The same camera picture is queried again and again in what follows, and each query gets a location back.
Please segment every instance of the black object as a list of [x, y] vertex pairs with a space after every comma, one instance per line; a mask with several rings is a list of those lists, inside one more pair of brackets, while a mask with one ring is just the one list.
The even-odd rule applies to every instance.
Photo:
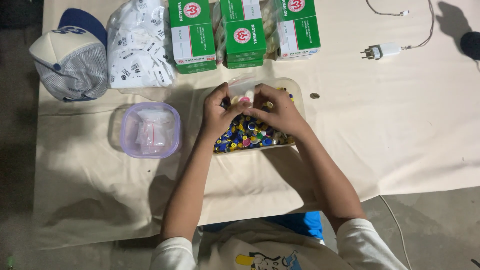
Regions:
[[480, 61], [480, 33], [468, 32], [460, 40], [460, 47], [465, 55]]

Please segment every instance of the mesh panel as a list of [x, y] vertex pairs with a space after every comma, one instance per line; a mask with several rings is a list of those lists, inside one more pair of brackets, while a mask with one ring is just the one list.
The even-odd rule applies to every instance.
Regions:
[[82, 94], [99, 98], [107, 91], [107, 54], [103, 44], [84, 47], [58, 64], [53, 65], [35, 58], [35, 66], [45, 88], [57, 99], [80, 99]]

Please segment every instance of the person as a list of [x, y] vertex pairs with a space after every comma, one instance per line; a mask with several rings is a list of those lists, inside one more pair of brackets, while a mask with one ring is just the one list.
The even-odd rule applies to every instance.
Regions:
[[[202, 126], [167, 204], [161, 243], [153, 253], [150, 269], [406, 270], [367, 220], [353, 186], [286, 91], [258, 85], [253, 108], [244, 101], [225, 110], [220, 104], [227, 97], [228, 84], [223, 83], [204, 102]], [[274, 105], [270, 112], [259, 110], [266, 101]], [[338, 254], [323, 245], [318, 237], [296, 233], [268, 219], [253, 219], [235, 222], [211, 233], [208, 241], [204, 233], [199, 253], [205, 253], [205, 257], [199, 256], [198, 264], [195, 262], [192, 239], [202, 212], [212, 148], [241, 113], [261, 119], [294, 138], [301, 160], [313, 176], [315, 197], [336, 233]]]

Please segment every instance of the clear plastic container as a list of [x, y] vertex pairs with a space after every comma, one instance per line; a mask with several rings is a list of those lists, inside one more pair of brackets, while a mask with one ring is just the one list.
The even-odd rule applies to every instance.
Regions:
[[[292, 79], [289, 78], [277, 78], [277, 79], [270, 79], [270, 80], [261, 80], [255, 82], [254, 85], [257, 84], [266, 84], [268, 86], [271, 86], [273, 88], [278, 88], [278, 87], [284, 87], [287, 89], [287, 91], [293, 95], [295, 101], [293, 104], [295, 104], [295, 107], [297, 110], [300, 112], [300, 115], [305, 119], [305, 108], [303, 106], [303, 98], [301, 95], [301, 90], [300, 86], [297, 84]], [[188, 133], [186, 139], [193, 145], [195, 142], [198, 131], [200, 130], [200, 126], [202, 124], [202, 116], [203, 116], [203, 107], [204, 107], [204, 101], [205, 98], [215, 89], [215, 87], [208, 88], [208, 89], [203, 89], [202, 91], [195, 91], [195, 94], [193, 96], [192, 100], [192, 108], [190, 110], [190, 119], [189, 119], [189, 127], [188, 127]], [[256, 151], [256, 150], [265, 150], [265, 149], [271, 149], [275, 147], [290, 147], [294, 146], [295, 143], [293, 144], [287, 144], [287, 145], [276, 145], [276, 146], [269, 146], [269, 147], [260, 147], [260, 148], [250, 148], [250, 149], [245, 149], [245, 150], [240, 150], [240, 151], [233, 151], [230, 153], [222, 153], [222, 154], [216, 154], [214, 153], [214, 156], [224, 156], [224, 155], [230, 155], [230, 154], [235, 154], [235, 153], [247, 153], [249, 151]]]
[[[140, 144], [135, 143], [138, 136], [138, 124], [142, 123], [142, 119], [137, 112], [145, 109], [165, 109], [169, 110], [175, 116], [175, 134], [171, 147], [166, 147], [165, 151], [144, 155], [140, 148]], [[120, 146], [123, 151], [136, 159], [164, 159], [181, 149], [181, 123], [180, 115], [172, 106], [162, 102], [143, 102], [131, 106], [123, 116], [120, 131]]]

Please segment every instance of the cartoon graphic print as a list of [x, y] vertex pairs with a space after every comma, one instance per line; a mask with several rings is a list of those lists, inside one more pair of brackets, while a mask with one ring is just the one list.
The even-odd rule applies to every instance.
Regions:
[[250, 252], [249, 256], [238, 255], [235, 262], [250, 266], [252, 270], [302, 270], [297, 261], [298, 251], [294, 250], [288, 257], [269, 258], [259, 252]]

